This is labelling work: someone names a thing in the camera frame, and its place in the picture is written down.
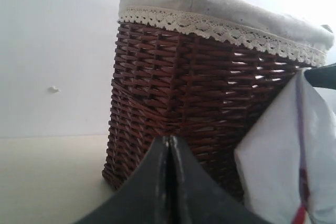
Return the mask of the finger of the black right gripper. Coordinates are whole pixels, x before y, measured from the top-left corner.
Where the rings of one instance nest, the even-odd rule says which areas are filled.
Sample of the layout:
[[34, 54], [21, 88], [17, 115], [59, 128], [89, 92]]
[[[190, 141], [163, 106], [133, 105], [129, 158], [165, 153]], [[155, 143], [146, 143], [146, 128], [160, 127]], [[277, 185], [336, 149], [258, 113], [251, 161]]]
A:
[[304, 76], [315, 88], [336, 89], [336, 63], [306, 70]]

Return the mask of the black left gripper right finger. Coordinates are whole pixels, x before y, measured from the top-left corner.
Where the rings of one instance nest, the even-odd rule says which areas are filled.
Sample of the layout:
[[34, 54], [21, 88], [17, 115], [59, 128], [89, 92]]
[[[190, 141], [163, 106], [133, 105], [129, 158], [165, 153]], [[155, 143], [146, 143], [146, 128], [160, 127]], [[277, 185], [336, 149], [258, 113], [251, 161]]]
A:
[[170, 150], [175, 173], [171, 223], [265, 223], [210, 177], [183, 138], [170, 136]]

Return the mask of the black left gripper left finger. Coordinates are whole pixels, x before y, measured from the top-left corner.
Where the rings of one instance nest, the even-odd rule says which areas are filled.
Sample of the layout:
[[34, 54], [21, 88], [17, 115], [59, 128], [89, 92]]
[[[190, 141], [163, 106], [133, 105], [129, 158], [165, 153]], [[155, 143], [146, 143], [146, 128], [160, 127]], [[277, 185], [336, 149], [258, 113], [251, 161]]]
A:
[[140, 165], [122, 187], [77, 223], [168, 223], [166, 164], [169, 151], [169, 138], [156, 137]]

